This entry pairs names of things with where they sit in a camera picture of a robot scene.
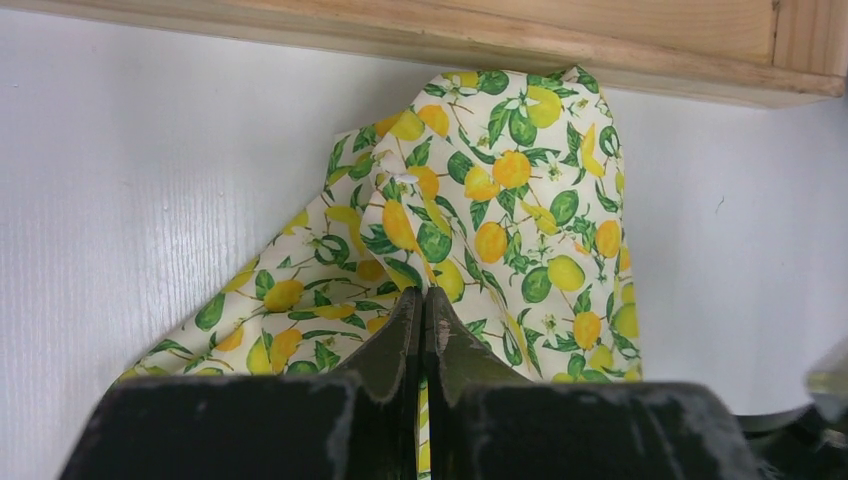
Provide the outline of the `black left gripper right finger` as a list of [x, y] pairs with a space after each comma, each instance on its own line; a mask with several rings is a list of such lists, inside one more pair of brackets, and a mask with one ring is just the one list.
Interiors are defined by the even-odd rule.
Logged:
[[431, 288], [423, 325], [436, 479], [754, 479], [724, 404], [691, 383], [532, 382]]

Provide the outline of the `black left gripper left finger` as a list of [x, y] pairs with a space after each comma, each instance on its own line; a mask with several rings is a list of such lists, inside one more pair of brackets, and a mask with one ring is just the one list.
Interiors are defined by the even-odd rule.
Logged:
[[422, 295], [324, 374], [136, 377], [111, 388], [65, 479], [413, 479]]

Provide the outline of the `lemon print skirt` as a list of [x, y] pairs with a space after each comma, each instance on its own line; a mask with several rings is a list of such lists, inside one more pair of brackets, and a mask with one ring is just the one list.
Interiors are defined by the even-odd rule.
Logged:
[[613, 114], [585, 69], [440, 74], [338, 134], [318, 196], [115, 385], [327, 374], [410, 287], [441, 289], [530, 380], [639, 381], [624, 191]]

